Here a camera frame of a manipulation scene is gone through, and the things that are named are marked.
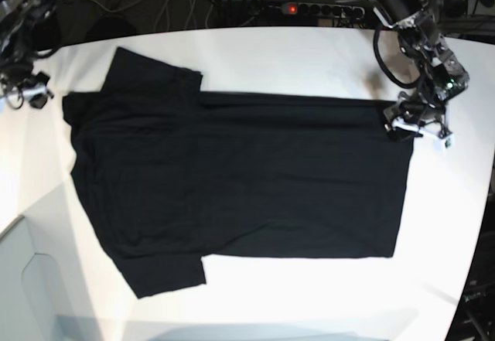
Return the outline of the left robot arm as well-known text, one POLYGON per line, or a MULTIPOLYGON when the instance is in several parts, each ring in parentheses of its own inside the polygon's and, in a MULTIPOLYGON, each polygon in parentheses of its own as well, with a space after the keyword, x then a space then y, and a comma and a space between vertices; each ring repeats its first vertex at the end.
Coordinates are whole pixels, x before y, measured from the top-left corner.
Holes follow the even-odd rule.
POLYGON ((387 78, 401 88, 397 101, 383 111, 386 131, 401 141, 428 137, 444 149, 451 147, 448 102, 467 89, 469 74, 448 47, 428 0, 359 1, 374 7, 374 56, 387 78), (396 32, 401 52, 417 68, 415 81, 400 81, 384 63, 379 38, 385 29, 396 32))

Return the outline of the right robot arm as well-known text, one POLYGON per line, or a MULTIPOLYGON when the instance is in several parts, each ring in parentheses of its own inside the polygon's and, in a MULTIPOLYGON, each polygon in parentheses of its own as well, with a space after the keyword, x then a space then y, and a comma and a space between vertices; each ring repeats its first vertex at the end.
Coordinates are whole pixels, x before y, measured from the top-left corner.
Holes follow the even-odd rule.
POLYGON ((32 32, 55 11, 58 0, 1 0, 1 102, 12 110, 28 104, 43 108, 53 98, 50 77, 33 73, 34 63, 54 55, 61 45, 46 53, 33 44, 32 32))

